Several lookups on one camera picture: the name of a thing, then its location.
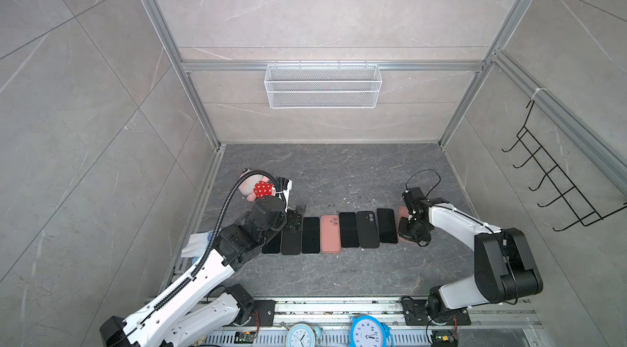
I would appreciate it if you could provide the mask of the pink phone case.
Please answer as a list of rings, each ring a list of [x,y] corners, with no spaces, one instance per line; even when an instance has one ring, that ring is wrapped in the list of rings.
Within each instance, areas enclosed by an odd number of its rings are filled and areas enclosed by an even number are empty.
[[[398,233],[398,239],[399,239],[401,242],[410,242],[410,241],[408,241],[408,240],[404,239],[404,238],[400,235],[400,222],[401,222],[401,221],[405,221],[405,220],[407,220],[407,219],[408,219],[408,217],[409,217],[409,213],[408,213],[408,209],[407,209],[407,207],[405,207],[405,206],[401,206],[400,208],[398,208],[398,231],[399,231],[399,233]]]

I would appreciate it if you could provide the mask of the black phone case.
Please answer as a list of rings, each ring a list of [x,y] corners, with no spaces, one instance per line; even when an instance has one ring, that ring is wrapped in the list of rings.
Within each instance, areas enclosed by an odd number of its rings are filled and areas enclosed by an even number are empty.
[[[356,214],[359,244],[362,248],[380,247],[377,218],[372,211],[358,211]]]
[[[302,229],[284,229],[282,231],[281,254],[284,256],[298,256],[301,254]]]

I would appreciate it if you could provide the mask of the red phone case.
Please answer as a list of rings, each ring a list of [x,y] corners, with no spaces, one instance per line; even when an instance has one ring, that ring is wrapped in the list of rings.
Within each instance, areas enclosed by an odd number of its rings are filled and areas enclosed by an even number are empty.
[[[321,252],[336,254],[341,252],[341,230],[339,217],[336,215],[322,216],[320,219]]]

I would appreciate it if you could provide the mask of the dark phone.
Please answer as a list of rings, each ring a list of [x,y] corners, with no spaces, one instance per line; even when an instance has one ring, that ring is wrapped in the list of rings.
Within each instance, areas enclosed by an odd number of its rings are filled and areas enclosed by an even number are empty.
[[[398,243],[398,232],[394,211],[390,208],[377,209],[377,224],[380,242]]]

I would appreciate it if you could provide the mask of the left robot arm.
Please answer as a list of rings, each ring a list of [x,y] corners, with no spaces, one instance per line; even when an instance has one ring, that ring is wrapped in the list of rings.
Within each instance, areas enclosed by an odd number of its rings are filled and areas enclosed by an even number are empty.
[[[105,346],[188,346],[219,327],[245,324],[254,299],[240,285],[226,287],[202,309],[197,305],[262,252],[285,227],[294,227],[306,207],[286,207],[278,197],[254,201],[251,210],[221,229],[215,246],[178,280],[125,319],[113,316],[100,328]]]

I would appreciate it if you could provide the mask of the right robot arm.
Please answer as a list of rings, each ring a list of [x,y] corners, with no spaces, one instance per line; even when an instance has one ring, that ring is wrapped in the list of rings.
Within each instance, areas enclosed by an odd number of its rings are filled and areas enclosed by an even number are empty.
[[[509,303],[538,295],[544,283],[525,234],[501,229],[460,211],[442,198],[429,199],[420,190],[403,193],[408,217],[398,234],[425,247],[431,232],[442,229],[474,253],[474,273],[454,283],[431,288],[426,303],[429,319],[443,323],[473,306]]]

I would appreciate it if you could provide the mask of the pink plush toy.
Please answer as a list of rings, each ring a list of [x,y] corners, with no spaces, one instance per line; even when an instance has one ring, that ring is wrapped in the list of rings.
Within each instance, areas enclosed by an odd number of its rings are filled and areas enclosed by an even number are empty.
[[[276,195],[275,186],[264,175],[251,175],[241,183],[238,190],[249,202]]]

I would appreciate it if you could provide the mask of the blue wet wipes pack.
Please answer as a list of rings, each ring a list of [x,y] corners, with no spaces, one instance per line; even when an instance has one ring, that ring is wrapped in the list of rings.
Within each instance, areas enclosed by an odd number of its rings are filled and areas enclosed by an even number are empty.
[[[181,250],[181,257],[189,258],[195,263],[204,254],[211,239],[211,231],[191,234],[186,246]]]

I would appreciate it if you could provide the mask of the white alarm clock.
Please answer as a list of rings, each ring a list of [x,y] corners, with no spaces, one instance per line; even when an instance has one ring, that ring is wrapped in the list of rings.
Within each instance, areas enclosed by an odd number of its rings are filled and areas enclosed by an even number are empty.
[[[287,333],[286,347],[315,347],[317,335],[310,325],[299,323],[291,327]]]

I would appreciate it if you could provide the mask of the blue alarm clock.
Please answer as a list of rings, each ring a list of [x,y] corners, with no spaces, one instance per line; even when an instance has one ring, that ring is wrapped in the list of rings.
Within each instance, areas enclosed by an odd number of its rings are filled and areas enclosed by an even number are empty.
[[[349,347],[387,347],[390,340],[390,328],[369,315],[352,319],[349,331]]]

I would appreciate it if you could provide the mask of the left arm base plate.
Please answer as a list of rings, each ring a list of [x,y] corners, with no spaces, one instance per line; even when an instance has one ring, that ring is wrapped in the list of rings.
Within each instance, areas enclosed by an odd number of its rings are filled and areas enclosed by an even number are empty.
[[[275,308],[277,302],[274,300],[255,301],[252,312],[243,323],[245,327],[272,327],[274,325]]]

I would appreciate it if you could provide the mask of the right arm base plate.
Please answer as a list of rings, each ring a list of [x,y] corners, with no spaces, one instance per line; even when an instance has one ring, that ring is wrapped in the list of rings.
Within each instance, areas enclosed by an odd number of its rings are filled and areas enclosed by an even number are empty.
[[[470,316],[466,309],[440,308],[427,299],[414,299],[404,296],[400,299],[405,324],[408,326],[469,326]]]

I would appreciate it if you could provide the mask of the black wall hook rack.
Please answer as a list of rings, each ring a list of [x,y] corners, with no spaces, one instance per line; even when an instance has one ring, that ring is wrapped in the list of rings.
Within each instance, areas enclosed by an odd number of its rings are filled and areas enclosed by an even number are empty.
[[[552,227],[554,232],[564,232],[575,226],[590,227],[597,224],[600,221],[604,221],[610,216],[614,216],[622,211],[626,210],[626,202],[623,202],[617,209],[609,211],[603,214],[591,203],[589,198],[581,191],[579,186],[566,172],[564,166],[562,166],[543,146],[542,142],[532,133],[529,127],[530,117],[534,110],[535,102],[530,101],[525,106],[526,116],[522,123],[522,126],[515,135],[515,141],[509,148],[503,148],[501,152],[504,154],[510,154],[517,148],[523,149],[527,157],[519,163],[513,164],[512,167],[515,170],[520,170],[526,167],[530,163],[533,163],[540,169],[542,175],[535,186],[528,186],[527,188],[531,192],[538,192],[545,187],[547,183],[550,188],[555,190],[556,195],[545,203],[537,203],[540,209],[545,209],[553,206],[555,203],[564,203],[574,217],[573,222],[566,224],[563,227]]]

